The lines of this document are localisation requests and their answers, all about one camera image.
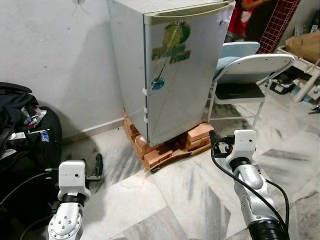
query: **fridge handle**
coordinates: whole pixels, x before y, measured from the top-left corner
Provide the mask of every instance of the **fridge handle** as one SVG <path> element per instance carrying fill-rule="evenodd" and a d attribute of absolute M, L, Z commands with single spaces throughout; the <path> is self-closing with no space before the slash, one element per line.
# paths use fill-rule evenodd
<path fill-rule="evenodd" d="M 234 8 L 233 2 L 221 2 L 216 4 L 199 5 L 192 8 L 180 8 L 170 11 L 152 12 L 144 15 L 144 24 L 157 25 L 181 21 L 185 19 L 216 14 L 229 7 Z"/>

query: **red wall tile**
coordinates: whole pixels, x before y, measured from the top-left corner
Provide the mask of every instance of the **red wall tile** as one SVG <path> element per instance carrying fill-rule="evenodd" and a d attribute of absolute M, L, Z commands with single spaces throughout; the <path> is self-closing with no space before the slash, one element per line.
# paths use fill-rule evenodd
<path fill-rule="evenodd" d="M 279 0 L 260 40 L 259 54 L 273 53 L 300 0 Z"/>

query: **green logo sticker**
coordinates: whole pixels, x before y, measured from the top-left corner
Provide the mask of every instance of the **green logo sticker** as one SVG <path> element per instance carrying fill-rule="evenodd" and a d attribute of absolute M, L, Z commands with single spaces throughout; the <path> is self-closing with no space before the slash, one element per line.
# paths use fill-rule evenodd
<path fill-rule="evenodd" d="M 185 50 L 185 41 L 190 35 L 190 26 L 185 22 L 172 22 L 165 27 L 163 46 L 152 49 L 152 60 L 170 58 L 170 64 L 187 60 L 191 50 Z"/>

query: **blue magnet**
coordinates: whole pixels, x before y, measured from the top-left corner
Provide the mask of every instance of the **blue magnet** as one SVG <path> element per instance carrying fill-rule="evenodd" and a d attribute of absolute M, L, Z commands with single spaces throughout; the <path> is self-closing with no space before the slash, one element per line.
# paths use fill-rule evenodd
<path fill-rule="evenodd" d="M 165 79 L 162 77 L 158 77 L 151 82 L 152 90 L 159 90 L 165 85 Z"/>

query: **marble floor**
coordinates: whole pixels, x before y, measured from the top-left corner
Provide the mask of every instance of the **marble floor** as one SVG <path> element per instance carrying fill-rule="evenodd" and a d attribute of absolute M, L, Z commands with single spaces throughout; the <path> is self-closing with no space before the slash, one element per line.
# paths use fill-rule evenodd
<path fill-rule="evenodd" d="M 292 240 L 320 238 L 320 118 L 310 103 L 270 92 L 256 125 L 253 155 L 261 173 L 283 187 L 290 201 Z M 216 116 L 248 116 L 258 105 L 214 107 Z M 250 128 L 251 121 L 213 121 L 220 134 Z M 86 158 L 90 171 L 103 156 L 103 181 L 91 186 L 81 240 L 250 240 L 233 180 L 213 164 L 209 151 L 151 174 L 144 170 L 122 127 L 69 144 L 65 159 Z M 268 188 L 284 216 L 284 200 Z M 37 232 L 46 239 L 45 232 Z"/>

